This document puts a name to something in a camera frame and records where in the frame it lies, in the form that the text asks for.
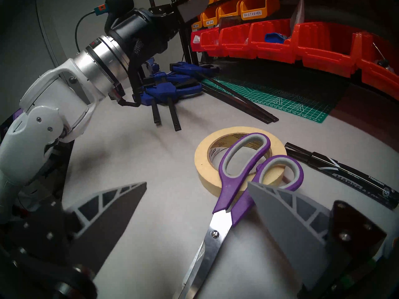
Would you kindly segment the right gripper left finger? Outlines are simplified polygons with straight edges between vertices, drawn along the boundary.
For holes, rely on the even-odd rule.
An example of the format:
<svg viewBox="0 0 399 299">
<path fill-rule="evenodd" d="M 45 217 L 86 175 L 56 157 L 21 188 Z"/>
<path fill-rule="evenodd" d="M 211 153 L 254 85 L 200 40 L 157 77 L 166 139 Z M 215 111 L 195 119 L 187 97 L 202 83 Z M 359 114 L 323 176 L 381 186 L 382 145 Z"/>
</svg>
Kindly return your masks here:
<svg viewBox="0 0 399 299">
<path fill-rule="evenodd" d="M 66 210 L 60 201 L 45 201 L 6 232 L 6 250 L 25 252 L 43 263 L 83 265 L 97 274 L 123 235 L 146 182 L 84 197 Z"/>
</svg>

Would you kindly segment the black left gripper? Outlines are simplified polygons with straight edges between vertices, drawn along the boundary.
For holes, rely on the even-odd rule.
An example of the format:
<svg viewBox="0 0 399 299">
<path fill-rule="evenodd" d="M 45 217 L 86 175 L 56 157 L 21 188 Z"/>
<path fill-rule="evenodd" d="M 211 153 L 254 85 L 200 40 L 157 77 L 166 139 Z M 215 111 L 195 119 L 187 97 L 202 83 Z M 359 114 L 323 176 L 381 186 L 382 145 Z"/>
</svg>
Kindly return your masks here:
<svg viewBox="0 0 399 299">
<path fill-rule="evenodd" d="M 116 17 L 108 29 L 127 57 L 152 57 L 167 49 L 184 23 L 203 13 L 209 0 L 180 0 L 178 6 L 157 6 L 151 9 L 133 8 Z"/>
</svg>

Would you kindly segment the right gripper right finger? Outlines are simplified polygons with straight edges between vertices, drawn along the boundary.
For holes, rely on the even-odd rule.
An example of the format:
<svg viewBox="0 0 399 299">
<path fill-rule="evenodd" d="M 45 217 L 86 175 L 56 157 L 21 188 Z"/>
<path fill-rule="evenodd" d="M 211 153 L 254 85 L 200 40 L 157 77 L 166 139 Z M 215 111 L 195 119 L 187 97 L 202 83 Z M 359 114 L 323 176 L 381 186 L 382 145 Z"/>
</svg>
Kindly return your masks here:
<svg viewBox="0 0 399 299">
<path fill-rule="evenodd" d="M 331 209 L 298 192 L 248 183 L 263 224 L 305 291 L 343 291 L 339 278 L 377 254 L 387 233 L 349 203 Z"/>
</svg>

